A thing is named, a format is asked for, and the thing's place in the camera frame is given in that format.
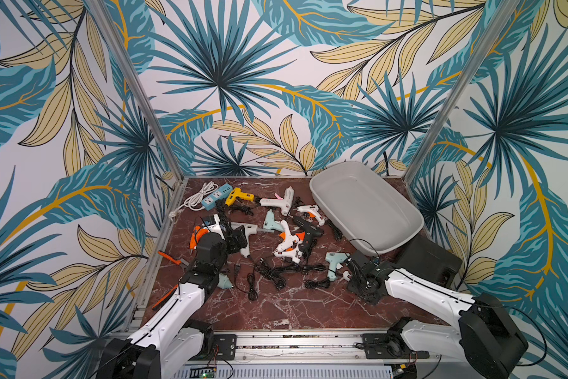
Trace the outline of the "grey plastic storage box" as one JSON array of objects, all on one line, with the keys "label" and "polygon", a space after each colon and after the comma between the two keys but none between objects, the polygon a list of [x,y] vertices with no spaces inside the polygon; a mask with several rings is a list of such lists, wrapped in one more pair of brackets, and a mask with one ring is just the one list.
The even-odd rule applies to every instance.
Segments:
[{"label": "grey plastic storage box", "polygon": [[329,167],[309,187],[320,210],[367,256],[398,249],[424,227],[419,210],[360,162]]}]

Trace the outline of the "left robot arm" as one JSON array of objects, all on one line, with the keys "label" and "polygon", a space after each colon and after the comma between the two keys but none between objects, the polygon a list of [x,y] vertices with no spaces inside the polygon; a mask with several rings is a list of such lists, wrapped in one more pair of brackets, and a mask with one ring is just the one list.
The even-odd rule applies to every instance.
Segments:
[{"label": "left robot arm", "polygon": [[217,289],[229,255],[248,241],[244,224],[233,227],[218,214],[204,220],[206,234],[197,238],[195,259],[173,293],[140,329],[105,346],[90,378],[170,378],[190,358],[211,353],[211,327],[192,316]]}]

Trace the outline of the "large white glue gun pink stick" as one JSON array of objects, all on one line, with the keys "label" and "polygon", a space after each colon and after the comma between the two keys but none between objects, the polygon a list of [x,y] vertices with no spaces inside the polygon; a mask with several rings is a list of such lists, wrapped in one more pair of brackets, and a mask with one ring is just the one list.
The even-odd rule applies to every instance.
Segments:
[{"label": "large white glue gun pink stick", "polygon": [[263,207],[279,208],[282,216],[288,216],[292,209],[294,200],[294,189],[289,186],[285,189],[283,198],[262,198],[260,205]]}]

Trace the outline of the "small white glue gun orange trigger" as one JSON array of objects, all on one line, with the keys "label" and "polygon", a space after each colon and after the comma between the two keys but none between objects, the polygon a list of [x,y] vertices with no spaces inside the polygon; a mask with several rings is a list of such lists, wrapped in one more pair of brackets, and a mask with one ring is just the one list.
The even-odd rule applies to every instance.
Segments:
[{"label": "small white glue gun orange trigger", "polygon": [[298,213],[309,214],[311,218],[315,218],[320,227],[326,224],[326,219],[320,214],[318,205],[301,205],[296,210]]}]

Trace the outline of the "yellow glue gun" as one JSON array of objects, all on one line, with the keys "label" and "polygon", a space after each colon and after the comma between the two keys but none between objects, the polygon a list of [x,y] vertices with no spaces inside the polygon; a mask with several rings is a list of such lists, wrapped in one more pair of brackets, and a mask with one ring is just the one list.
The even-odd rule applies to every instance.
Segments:
[{"label": "yellow glue gun", "polygon": [[227,199],[225,200],[225,204],[227,206],[233,205],[238,199],[253,202],[255,200],[254,194],[249,194],[243,192],[241,188],[235,187],[228,195]]}]

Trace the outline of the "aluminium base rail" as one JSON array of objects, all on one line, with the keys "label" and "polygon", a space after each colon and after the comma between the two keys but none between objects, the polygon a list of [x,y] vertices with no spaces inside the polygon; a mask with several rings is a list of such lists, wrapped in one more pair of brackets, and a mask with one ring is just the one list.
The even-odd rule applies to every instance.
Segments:
[{"label": "aluminium base rail", "polygon": [[444,325],[411,321],[385,331],[314,330],[215,333],[196,322],[174,330],[140,329],[126,340],[105,346],[96,378],[170,378],[193,358],[212,362],[243,359],[293,359],[301,363],[323,359],[342,364],[364,355],[367,359],[417,363],[431,356],[451,358],[461,372],[472,370],[484,378],[481,355],[467,354],[460,333]]}]

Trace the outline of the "teal power strip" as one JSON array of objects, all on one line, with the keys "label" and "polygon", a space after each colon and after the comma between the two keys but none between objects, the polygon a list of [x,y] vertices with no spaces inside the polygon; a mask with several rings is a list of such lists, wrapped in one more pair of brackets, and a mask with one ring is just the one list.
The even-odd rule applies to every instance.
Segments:
[{"label": "teal power strip", "polygon": [[217,188],[216,191],[203,198],[201,204],[205,210],[210,211],[215,207],[217,201],[226,200],[232,191],[233,187],[230,184],[224,184]]}]

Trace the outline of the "black glue gun orange trigger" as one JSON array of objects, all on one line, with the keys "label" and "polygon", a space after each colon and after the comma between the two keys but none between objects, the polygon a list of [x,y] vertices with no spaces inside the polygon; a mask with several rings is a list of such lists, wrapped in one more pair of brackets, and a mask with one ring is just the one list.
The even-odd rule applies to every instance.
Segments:
[{"label": "black glue gun orange trigger", "polygon": [[310,249],[316,240],[324,234],[324,230],[322,228],[315,226],[311,222],[304,220],[299,216],[294,216],[293,222],[302,230],[302,232],[304,232],[303,242],[299,245],[299,250],[301,252],[305,252]]}]

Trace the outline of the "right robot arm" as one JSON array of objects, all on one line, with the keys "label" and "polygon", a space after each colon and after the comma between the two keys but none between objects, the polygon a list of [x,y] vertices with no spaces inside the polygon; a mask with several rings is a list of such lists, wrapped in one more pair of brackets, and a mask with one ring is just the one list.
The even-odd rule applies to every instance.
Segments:
[{"label": "right robot arm", "polygon": [[375,305],[390,296],[442,320],[433,325],[402,317],[382,335],[364,335],[358,346],[368,358],[435,353],[467,364],[484,378],[508,378],[528,349],[527,339],[492,295],[459,293],[360,252],[343,264],[349,291],[366,303]]}]

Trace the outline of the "large white glue gun blue trigger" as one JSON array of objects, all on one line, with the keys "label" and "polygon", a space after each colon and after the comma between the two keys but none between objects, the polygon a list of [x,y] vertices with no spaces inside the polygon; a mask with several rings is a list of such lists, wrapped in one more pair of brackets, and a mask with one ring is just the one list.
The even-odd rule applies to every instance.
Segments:
[{"label": "large white glue gun blue trigger", "polygon": [[247,246],[241,249],[241,255],[243,257],[249,257],[250,251],[250,236],[256,235],[262,232],[270,232],[270,230],[263,229],[256,224],[245,224],[245,223],[237,223],[232,222],[233,228],[244,227],[245,237],[247,240]]}]

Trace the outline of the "orange handled pliers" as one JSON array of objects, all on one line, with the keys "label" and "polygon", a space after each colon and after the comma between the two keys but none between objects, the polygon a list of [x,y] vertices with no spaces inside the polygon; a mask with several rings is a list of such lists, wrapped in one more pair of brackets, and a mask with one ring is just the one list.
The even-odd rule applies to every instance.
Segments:
[{"label": "orange handled pliers", "polygon": [[175,265],[179,265],[181,267],[188,267],[189,266],[189,262],[187,262],[184,259],[175,259],[173,257],[171,257],[170,255],[168,255],[167,253],[163,252],[163,251],[158,251],[158,253],[165,258],[166,260],[172,262]]}]

